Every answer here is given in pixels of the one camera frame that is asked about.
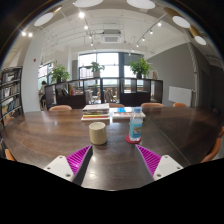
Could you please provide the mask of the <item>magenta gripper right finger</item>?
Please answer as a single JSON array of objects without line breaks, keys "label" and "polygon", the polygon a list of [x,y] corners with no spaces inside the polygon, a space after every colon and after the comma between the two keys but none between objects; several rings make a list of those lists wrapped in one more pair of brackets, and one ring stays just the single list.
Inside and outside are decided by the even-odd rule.
[{"label": "magenta gripper right finger", "polygon": [[169,155],[160,156],[140,145],[136,146],[136,151],[144,164],[144,169],[154,180],[159,180],[182,169],[182,166]]}]

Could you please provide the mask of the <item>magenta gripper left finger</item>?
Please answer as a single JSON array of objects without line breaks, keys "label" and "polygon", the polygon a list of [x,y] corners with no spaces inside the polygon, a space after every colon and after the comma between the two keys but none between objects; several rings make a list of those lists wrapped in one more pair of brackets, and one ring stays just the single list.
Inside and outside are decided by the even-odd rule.
[{"label": "magenta gripper left finger", "polygon": [[87,145],[67,157],[59,155],[44,170],[76,185],[81,185],[92,155],[92,146]]}]

